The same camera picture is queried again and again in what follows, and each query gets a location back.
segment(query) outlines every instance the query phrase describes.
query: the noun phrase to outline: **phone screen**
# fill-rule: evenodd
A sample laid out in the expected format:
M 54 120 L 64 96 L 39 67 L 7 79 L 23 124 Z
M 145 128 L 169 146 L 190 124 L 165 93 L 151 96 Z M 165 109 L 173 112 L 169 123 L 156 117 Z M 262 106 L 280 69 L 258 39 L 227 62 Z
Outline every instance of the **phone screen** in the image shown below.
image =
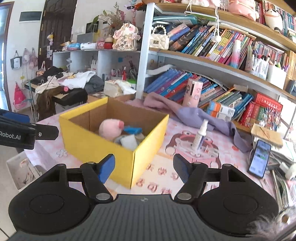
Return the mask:
M 270 150 L 270 144 L 258 140 L 254 157 L 249 168 L 249 172 L 259 177 L 264 176 Z

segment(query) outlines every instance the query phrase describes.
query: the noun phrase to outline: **pink tablecloth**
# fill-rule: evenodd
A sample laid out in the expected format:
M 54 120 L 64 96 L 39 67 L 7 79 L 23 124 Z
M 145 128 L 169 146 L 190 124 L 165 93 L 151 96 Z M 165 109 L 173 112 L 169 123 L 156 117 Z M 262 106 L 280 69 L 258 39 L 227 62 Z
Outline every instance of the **pink tablecloth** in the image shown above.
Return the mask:
M 54 125 L 60 130 L 58 119 L 59 114 L 39 123 Z M 264 178 L 261 180 L 249 175 L 247 173 L 249 156 L 239 151 L 233 145 L 231 138 L 216 131 L 208 132 L 201 153 L 198 155 L 191 153 L 190 144 L 192 144 L 196 132 L 197 129 L 195 128 L 169 119 L 163 145 L 137 184 L 132 189 L 126 189 L 109 179 L 105 184 L 106 187 L 114 196 L 117 193 L 122 193 L 172 194 L 174 197 L 183 185 L 173 168 L 173 155 L 180 153 L 189 162 L 200 161 L 213 168 L 230 163 L 264 188 L 273 197 L 275 196 L 274 184 L 270 173 L 266 171 Z M 82 164 L 81 161 L 65 150 L 61 131 L 55 141 L 36 141 L 35 149 L 25 150 L 25 152 L 34 165 L 42 165 L 46 170 L 49 170 L 58 163 L 65 163 L 68 168 L 76 168 Z M 211 190 L 218 185 L 219 183 L 208 183 L 205 191 Z M 70 186 L 83 191 L 80 184 L 72 183 Z

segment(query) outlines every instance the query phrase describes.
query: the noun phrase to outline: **plush panda toy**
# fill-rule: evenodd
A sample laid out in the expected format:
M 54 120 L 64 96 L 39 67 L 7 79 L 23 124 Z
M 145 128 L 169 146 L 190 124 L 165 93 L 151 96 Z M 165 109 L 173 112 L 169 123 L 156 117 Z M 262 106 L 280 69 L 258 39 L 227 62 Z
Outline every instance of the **plush panda toy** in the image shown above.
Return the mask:
M 268 27 L 281 34 L 283 30 L 283 17 L 274 9 L 268 9 L 264 14 L 265 22 Z

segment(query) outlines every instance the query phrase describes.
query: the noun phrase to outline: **white wall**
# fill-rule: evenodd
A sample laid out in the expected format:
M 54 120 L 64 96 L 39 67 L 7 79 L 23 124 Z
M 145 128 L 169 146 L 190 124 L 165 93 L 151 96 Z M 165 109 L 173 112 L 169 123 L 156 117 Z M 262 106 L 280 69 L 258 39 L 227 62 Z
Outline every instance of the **white wall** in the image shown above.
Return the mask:
M 94 17 L 106 11 L 115 11 L 114 5 L 116 0 L 77 0 L 76 11 L 73 22 L 73 40 L 76 41 L 78 34 L 85 33 L 86 24 L 93 21 Z M 126 20 L 132 20 L 132 13 L 125 9 L 124 5 L 129 5 L 129 0 L 117 0 L 119 8 L 126 14 Z M 137 11 L 136 25 L 142 27 L 145 13 Z
M 43 11 L 45 0 L 14 0 L 14 6 L 11 13 L 8 36 L 7 36 L 7 52 L 6 52 L 6 69 L 7 69 L 7 84 L 9 90 L 9 98 L 12 110 L 15 110 L 13 105 L 15 82 L 17 81 L 21 88 L 20 77 L 26 75 L 26 69 L 13 70 L 10 65 L 10 59 L 14 57 L 15 51 L 20 56 L 23 55 L 24 49 L 29 51 L 35 48 L 36 55 L 38 55 L 39 43 L 39 22 L 19 23 L 20 13 L 24 11 Z M 32 71 L 28 68 L 28 78 L 32 76 Z M 28 96 L 29 91 L 23 90 L 23 93 Z

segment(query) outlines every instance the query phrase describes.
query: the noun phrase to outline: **door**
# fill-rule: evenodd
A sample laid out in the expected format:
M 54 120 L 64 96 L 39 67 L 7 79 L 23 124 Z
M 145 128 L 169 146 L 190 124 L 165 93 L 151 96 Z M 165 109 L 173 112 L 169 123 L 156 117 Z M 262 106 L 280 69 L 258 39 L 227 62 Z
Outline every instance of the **door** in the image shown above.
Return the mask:
M 51 50 L 62 49 L 60 44 L 71 40 L 72 25 L 77 0 L 46 0 L 41 20 L 39 35 L 38 67 L 45 61 L 46 69 L 52 66 L 52 60 L 46 57 L 49 40 L 53 33 L 54 40 Z
M 6 45 L 13 3 L 0 4 L 0 109 L 5 110 L 11 110 L 6 78 Z

